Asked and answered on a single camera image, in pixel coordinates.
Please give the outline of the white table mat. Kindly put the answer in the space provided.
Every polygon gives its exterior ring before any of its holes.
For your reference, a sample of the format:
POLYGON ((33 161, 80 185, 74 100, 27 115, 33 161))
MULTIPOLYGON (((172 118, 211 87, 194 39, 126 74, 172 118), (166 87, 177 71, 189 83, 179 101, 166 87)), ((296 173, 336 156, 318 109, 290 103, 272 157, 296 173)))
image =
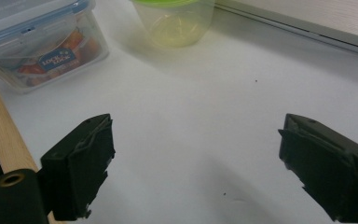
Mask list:
POLYGON ((116 156, 72 224, 336 224, 279 157, 288 113, 358 143, 358 54, 216 10, 195 45, 161 49, 129 0, 97 0, 108 56, 0 94, 35 158, 112 116, 116 156))

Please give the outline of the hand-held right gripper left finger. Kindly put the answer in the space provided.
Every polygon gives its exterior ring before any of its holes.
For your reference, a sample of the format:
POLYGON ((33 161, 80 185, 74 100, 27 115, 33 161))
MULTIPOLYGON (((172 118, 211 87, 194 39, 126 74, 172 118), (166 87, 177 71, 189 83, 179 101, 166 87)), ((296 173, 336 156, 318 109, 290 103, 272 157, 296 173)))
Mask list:
POLYGON ((115 157, 113 120, 108 114, 86 119, 41 158, 50 210, 59 221, 90 215, 89 206, 115 157))

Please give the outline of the wooden table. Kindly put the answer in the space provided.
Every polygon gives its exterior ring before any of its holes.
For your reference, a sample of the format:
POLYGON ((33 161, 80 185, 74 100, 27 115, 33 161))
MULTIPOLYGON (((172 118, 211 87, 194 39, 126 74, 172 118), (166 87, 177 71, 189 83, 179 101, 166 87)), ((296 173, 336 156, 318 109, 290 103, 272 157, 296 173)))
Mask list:
POLYGON ((34 162, 21 134, 18 131, 7 108, 0 97, 0 165, 4 173, 20 168, 37 171, 34 162))

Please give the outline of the clear rectangular container blue lid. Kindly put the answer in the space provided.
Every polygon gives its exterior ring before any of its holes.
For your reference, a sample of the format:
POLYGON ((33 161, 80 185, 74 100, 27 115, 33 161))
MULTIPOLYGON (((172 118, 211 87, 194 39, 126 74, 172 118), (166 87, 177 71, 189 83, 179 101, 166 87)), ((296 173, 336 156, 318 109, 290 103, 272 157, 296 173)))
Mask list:
POLYGON ((94 8, 95 0, 0 0, 0 78, 28 92, 104 59, 94 8))

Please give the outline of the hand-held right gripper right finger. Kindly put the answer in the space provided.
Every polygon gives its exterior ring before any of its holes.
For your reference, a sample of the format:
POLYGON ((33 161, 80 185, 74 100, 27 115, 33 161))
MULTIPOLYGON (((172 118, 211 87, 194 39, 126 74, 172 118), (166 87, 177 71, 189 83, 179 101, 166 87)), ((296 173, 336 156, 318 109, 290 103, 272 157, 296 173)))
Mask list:
POLYGON ((317 120, 288 114, 279 158, 334 221, 358 223, 358 144, 317 120))

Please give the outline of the yellow-green plastic bowl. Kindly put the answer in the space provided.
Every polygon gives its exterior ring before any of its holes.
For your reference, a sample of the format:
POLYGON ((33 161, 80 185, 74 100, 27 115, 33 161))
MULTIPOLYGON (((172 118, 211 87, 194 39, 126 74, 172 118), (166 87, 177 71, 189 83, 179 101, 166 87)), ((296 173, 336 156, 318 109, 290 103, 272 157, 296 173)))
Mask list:
POLYGON ((198 42, 208 31, 215 0, 131 0, 150 40, 180 48, 198 42))

